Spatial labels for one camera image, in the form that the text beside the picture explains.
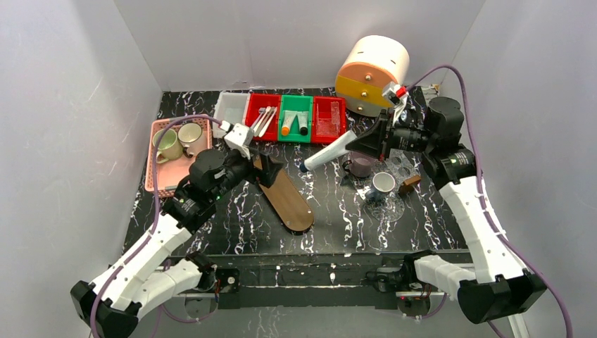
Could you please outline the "clear wooden-ended toothbrush holder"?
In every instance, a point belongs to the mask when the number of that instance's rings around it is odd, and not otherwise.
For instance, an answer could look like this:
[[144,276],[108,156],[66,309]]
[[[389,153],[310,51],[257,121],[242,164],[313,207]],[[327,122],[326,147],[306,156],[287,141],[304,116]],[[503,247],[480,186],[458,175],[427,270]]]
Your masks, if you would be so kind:
[[396,181],[399,196],[407,196],[414,192],[416,186],[422,180],[418,169],[415,168],[403,151],[391,150],[386,165]]

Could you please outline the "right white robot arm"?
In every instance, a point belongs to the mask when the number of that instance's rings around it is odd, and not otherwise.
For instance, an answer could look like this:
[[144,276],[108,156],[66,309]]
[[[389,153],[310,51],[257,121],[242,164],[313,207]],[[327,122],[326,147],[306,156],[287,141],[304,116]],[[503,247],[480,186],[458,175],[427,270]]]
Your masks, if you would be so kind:
[[346,145],[380,160],[392,149],[421,154],[423,168],[448,204],[470,251],[474,270],[442,259],[430,250],[407,255],[401,269],[373,278],[396,287],[430,284],[458,301],[474,324],[524,313],[545,292],[540,277],[521,263],[499,239],[486,215],[489,201],[482,194],[475,155],[460,143],[465,116],[460,104],[447,97],[432,99],[422,126],[392,126],[381,112],[374,125]]

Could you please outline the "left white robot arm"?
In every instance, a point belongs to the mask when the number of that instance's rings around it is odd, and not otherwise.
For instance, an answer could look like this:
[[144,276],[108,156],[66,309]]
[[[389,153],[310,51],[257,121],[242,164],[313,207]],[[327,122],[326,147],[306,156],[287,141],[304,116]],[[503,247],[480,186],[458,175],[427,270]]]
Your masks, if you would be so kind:
[[217,284],[216,264],[192,253],[171,268],[157,267],[215,215],[216,201],[243,181],[271,187],[283,168],[255,149],[201,151],[152,227],[104,273],[70,290],[75,310],[93,337],[129,337],[150,311],[181,292]]

